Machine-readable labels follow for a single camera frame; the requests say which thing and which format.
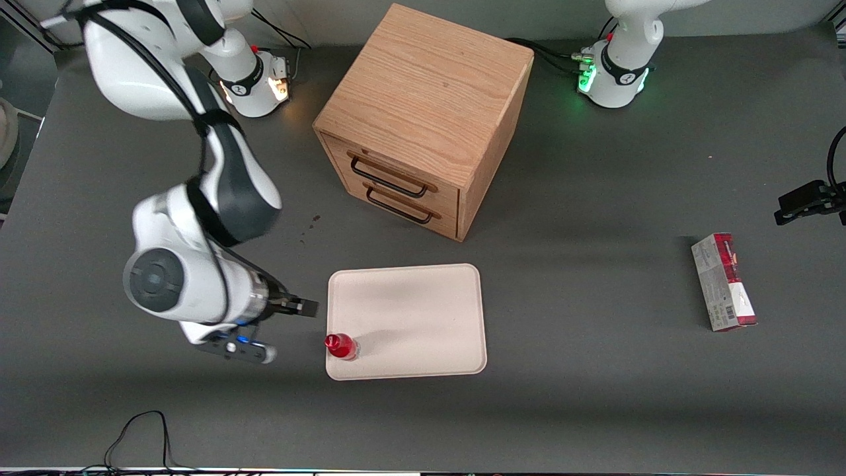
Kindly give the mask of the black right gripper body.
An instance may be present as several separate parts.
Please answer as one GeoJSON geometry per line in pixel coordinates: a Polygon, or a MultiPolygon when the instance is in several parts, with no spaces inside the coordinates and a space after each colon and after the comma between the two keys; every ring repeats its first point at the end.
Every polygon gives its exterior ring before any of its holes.
{"type": "Polygon", "coordinates": [[[293,311],[287,306],[288,290],[275,278],[262,278],[266,284],[267,296],[262,310],[262,319],[269,319],[275,314],[292,315],[293,311]]]}

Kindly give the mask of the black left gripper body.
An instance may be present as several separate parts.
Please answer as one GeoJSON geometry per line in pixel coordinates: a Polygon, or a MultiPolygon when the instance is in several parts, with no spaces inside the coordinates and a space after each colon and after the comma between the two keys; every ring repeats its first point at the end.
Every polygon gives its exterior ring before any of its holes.
{"type": "Polygon", "coordinates": [[[842,225],[846,226],[844,183],[836,183],[833,186],[823,184],[820,186],[820,192],[827,196],[822,199],[820,214],[837,214],[842,225]]]}

